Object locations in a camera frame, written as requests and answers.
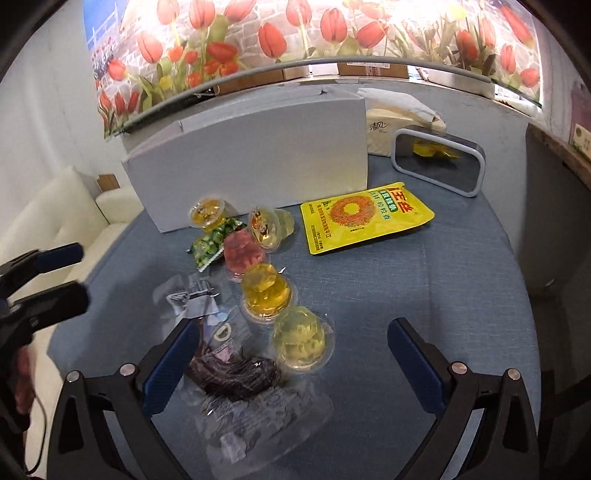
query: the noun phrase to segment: metal screw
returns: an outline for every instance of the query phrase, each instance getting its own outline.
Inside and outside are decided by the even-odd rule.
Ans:
[[[135,372],[134,364],[125,364],[119,369],[119,373],[124,377],[130,376],[133,372]]]
[[[468,367],[462,362],[453,362],[452,370],[454,371],[454,373],[457,373],[458,375],[463,375],[466,372],[468,372]]]
[[[68,380],[68,383],[74,383],[79,378],[80,372],[78,370],[72,370],[70,373],[66,375],[66,380]]]
[[[510,368],[507,370],[507,376],[512,380],[519,380],[521,378],[521,374],[516,368]]]

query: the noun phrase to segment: green snack packet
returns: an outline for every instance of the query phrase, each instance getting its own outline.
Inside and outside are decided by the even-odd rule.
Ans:
[[[227,218],[210,233],[197,238],[187,253],[192,254],[197,270],[203,272],[212,262],[223,254],[223,241],[230,233],[244,228],[246,225],[235,218]]]

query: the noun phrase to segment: white sofa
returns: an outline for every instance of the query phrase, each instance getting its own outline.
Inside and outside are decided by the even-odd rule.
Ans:
[[[50,249],[72,242],[84,247],[85,256],[77,265],[39,275],[16,292],[11,300],[71,280],[84,281],[115,239],[142,210],[142,204],[131,187],[104,192],[95,201],[74,167],[64,169],[38,192],[0,236],[0,265],[33,249]],[[49,421],[43,459],[35,473],[42,478],[45,478],[47,469],[51,421],[63,382],[47,356],[54,330],[55,327],[50,327],[38,332],[30,346],[33,383]],[[42,437],[43,415],[35,402],[26,440],[29,468],[37,461]]]

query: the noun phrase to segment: person's hand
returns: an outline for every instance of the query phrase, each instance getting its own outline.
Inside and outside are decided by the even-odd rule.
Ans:
[[[29,362],[29,351],[27,347],[22,347],[17,352],[17,374],[17,386],[14,389],[17,412],[21,415],[26,415],[31,411],[33,400],[35,400],[33,379],[31,378],[31,365]]]

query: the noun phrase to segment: tulip wallpaper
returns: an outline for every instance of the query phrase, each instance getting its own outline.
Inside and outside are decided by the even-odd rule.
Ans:
[[[540,52],[517,0],[84,0],[105,137],[236,72],[387,56],[491,77],[539,102]]]

